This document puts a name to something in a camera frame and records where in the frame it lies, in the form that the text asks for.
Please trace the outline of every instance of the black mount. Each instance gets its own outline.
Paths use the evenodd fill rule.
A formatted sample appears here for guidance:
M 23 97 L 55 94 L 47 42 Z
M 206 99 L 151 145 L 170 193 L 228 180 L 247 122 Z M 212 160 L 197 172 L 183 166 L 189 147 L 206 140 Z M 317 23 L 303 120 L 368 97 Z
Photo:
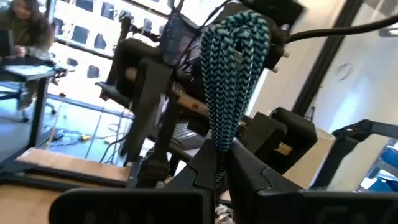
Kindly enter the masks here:
M 336 137 L 336 141 L 312 185 L 314 189 L 327 187 L 344 157 L 370 135 L 378 134 L 398 139 L 398 126 L 364 119 L 358 123 L 333 131 L 332 134 Z

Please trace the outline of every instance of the black metal frame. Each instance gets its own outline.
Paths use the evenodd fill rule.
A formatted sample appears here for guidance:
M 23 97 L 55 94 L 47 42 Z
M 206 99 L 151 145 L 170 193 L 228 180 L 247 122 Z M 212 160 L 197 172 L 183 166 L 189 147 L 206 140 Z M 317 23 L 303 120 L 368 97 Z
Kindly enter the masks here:
M 35 104 L 35 110 L 32 120 L 32 128 L 30 130 L 28 144 L 25 147 L 21 148 L 20 150 L 17 150 L 15 153 L 9 156 L 5 161 L 0 163 L 0 166 L 4 163 L 15 160 L 26 150 L 41 145 L 43 142 L 45 142 L 50 138 L 52 131 L 51 129 L 46 130 L 44 131 L 44 133 L 42 133 L 42 124 L 45 113 L 45 104 L 46 104 L 45 101 L 47 99 L 48 86 L 49 86 L 49 77 L 44 77 L 39 79 L 39 86 L 37 88 L 37 100 Z
M 87 184 L 101 185 L 104 187 L 124 187 L 126 184 L 120 180 L 106 179 L 103 177 L 54 169 L 51 167 L 42 167 L 37 164 L 18 161 L 6 164 L 6 166 L 0 169 L 0 174 L 0 183 L 2 184 L 22 185 L 38 189 L 53 190 L 56 192 L 64 192 L 66 190 L 84 187 L 84 185 L 33 178 L 29 177 L 29 174 L 60 178 L 64 180 L 74 180 Z
M 398 139 L 398 126 L 370 120 L 362 120 L 358 123 L 333 131 L 336 141 L 330 149 L 329 155 L 326 157 L 325 162 L 311 188 L 329 186 L 344 157 L 353 151 L 359 143 L 365 141 L 372 134 Z
M 351 26 L 363 3 L 364 0 L 346 1 L 333 28 Z M 308 74 L 307 81 L 296 99 L 292 109 L 294 113 L 305 116 L 344 39 L 345 36 L 327 38 L 311 72 Z

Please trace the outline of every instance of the blue and black braided cable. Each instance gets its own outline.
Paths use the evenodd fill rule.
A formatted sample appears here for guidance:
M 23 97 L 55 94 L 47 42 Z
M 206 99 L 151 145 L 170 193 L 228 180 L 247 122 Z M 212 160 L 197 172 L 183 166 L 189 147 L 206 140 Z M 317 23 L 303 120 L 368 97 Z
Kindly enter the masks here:
M 235 49 L 242 47 L 240 65 Z M 217 183 L 225 174 L 224 156 L 261 75 L 269 50 L 267 22 L 255 11 L 229 16 L 204 30 L 201 67 L 211 138 L 219 150 Z

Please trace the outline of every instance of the laptop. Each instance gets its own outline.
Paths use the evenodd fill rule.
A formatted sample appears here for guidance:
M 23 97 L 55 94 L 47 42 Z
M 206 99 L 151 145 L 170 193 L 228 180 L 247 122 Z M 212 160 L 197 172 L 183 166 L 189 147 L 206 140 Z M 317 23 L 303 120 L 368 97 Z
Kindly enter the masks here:
M 0 57 L 13 55 L 15 55 L 13 31 L 0 29 Z

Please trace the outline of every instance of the table leg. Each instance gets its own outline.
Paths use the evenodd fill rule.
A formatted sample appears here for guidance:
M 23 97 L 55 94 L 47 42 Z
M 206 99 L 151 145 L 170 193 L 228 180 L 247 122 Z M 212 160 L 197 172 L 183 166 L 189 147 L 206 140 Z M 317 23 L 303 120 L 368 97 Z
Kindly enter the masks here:
M 36 147 L 45 139 L 39 139 L 42 134 L 43 117 L 45 113 L 45 102 L 47 99 L 47 89 L 49 87 L 48 78 L 41 78 L 39 80 L 39 87 L 37 89 L 37 100 L 33 114 L 32 129 L 30 130 L 30 138 L 27 148 Z

